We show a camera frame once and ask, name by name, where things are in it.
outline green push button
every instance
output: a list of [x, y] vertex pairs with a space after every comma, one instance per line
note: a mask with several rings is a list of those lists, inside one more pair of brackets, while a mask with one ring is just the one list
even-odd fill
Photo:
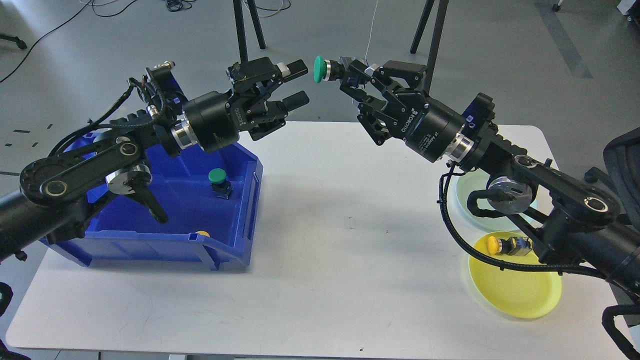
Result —
[[209, 181], [212, 184], [220, 185], [227, 180], [227, 172], [221, 168], [215, 168], [209, 172]]
[[316, 57], [316, 62], [314, 63], [314, 80], [316, 83], [320, 84], [320, 81], [324, 79], [326, 76], [326, 63], [324, 62], [324, 58], [322, 55], [318, 55]]

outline table top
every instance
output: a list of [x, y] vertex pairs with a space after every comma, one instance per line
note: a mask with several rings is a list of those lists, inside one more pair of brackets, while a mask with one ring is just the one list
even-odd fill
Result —
[[[500, 133], [552, 158], [535, 127]], [[601, 280], [563, 276], [557, 307], [535, 320], [502, 315], [479, 297], [436, 205], [444, 161], [431, 164], [398, 140], [378, 147], [357, 123], [293, 122], [258, 142], [243, 134], [241, 144], [264, 165], [248, 268], [81, 268], [49, 250], [8, 343], [235, 356], [623, 357], [600, 325], [616, 303]], [[486, 231], [455, 203], [458, 231], [476, 241]], [[548, 195], [538, 208], [549, 211]]]

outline tripod leg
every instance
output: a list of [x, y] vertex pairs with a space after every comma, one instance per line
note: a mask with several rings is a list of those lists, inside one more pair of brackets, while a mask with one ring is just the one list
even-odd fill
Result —
[[240, 50], [240, 62], [246, 63], [249, 56], [246, 52], [246, 36], [244, 35], [244, 18], [242, 15], [242, 1], [234, 0], [234, 15], [236, 16], [236, 33], [238, 34], [238, 49]]
[[433, 68], [436, 66], [436, 58], [438, 57], [438, 48], [440, 47], [440, 37], [442, 36], [442, 28], [444, 27], [444, 18], [447, 15], [447, 5], [449, 0], [440, 0], [438, 3], [438, 13], [436, 13], [436, 23], [433, 27], [433, 36], [431, 37], [431, 48], [429, 48], [429, 58], [427, 59], [427, 74], [424, 76], [424, 88], [426, 94], [431, 89], [431, 81], [433, 80]]
[[255, 0], [247, 0], [247, 4], [249, 6], [249, 12], [251, 13], [255, 36], [258, 38], [258, 45], [261, 49], [266, 49], [267, 45], [264, 43], [264, 35], [262, 34], [262, 26], [260, 25], [260, 17], [258, 17], [258, 10], [255, 7]]
[[551, 6], [551, 10], [558, 12], [560, 11], [560, 6], [562, 5], [563, 0], [559, 0], [557, 4]]
[[409, 52], [412, 54], [415, 54], [415, 52], [418, 50], [418, 45], [420, 45], [420, 40], [422, 39], [422, 34], [424, 33], [424, 27], [427, 25], [427, 20], [429, 20], [429, 14], [431, 13], [431, 9], [433, 8], [433, 3], [435, 3], [435, 0], [427, 0], [424, 2], [424, 9], [422, 9], [420, 22], [418, 22], [418, 28], [415, 30], [413, 42], [411, 43], [411, 49], [409, 50]]
[[19, 37], [13, 37], [7, 34], [0, 33], [0, 39], [15, 42], [15, 44], [18, 45], [19, 49], [25, 50], [27, 48], [27, 44], [25, 44], [24, 41], [20, 40]]

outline concrete floor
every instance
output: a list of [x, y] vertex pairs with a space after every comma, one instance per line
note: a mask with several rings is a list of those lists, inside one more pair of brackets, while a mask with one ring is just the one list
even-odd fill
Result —
[[[280, 5], [278, 0], [257, 2]], [[119, 0], [96, 10], [113, 13], [127, 3]], [[496, 123], [538, 126], [563, 171], [581, 176], [593, 165], [603, 167], [604, 146], [637, 127], [640, 113], [640, 31], [616, 5], [615, 0], [567, 1], [553, 13], [551, 2], [542, 0], [451, 1], [431, 95], [463, 111], [484, 92], [496, 104]], [[262, 19], [268, 45], [264, 51], [257, 47], [245, 12], [249, 57], [269, 56], [274, 62], [302, 58], [309, 67], [318, 54], [363, 57], [375, 6], [374, 0], [292, 0], [290, 9]], [[433, 17], [418, 53], [408, 52], [423, 6], [422, 0], [379, 1], [367, 56], [371, 63], [426, 62]], [[19, 35], [30, 46], [81, 7], [71, 0], [2, 0], [0, 31]], [[0, 78], [24, 54], [14, 44], [0, 42]], [[173, 73], [192, 98], [226, 90], [225, 69], [237, 61], [237, 54], [231, 1], [198, 1], [179, 13], [167, 12], [162, 1], [138, 1], [108, 19], [84, 9], [44, 38], [0, 84], [0, 174], [19, 173], [46, 156], [62, 136], [104, 113], [125, 90], [125, 80], [140, 77], [145, 67], [175, 61]], [[356, 121], [355, 108], [337, 86], [317, 85], [312, 76], [283, 86], [273, 98], [300, 89], [307, 91], [311, 103], [289, 120]], [[114, 118], [141, 107], [137, 99], [127, 101]], [[0, 193], [17, 187], [16, 176], [0, 175]], [[0, 318], [0, 333], [44, 251], [43, 245], [34, 244], [27, 249], [26, 263], [9, 259], [0, 267], [0, 281], [15, 292], [15, 301]], [[34, 360], [97, 358], [96, 352], [22, 352]], [[109, 353], [102, 358], [167, 356]]]

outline blue plastic bin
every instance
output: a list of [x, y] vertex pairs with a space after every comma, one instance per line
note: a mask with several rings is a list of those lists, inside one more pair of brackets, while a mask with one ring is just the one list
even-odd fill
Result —
[[[78, 140], [74, 147], [93, 141]], [[249, 265], [262, 179], [262, 164], [244, 147], [233, 144], [206, 154], [197, 146], [171, 159], [157, 145], [147, 150], [153, 180], [149, 189], [169, 215], [156, 222], [137, 202], [119, 196], [91, 221], [83, 239], [49, 245], [82, 266], [95, 259], [203, 262], [211, 270], [220, 263]], [[215, 195], [208, 180], [222, 168], [232, 183], [228, 200]], [[106, 185], [88, 193], [90, 202], [107, 191]], [[211, 237], [196, 234], [206, 231]]]

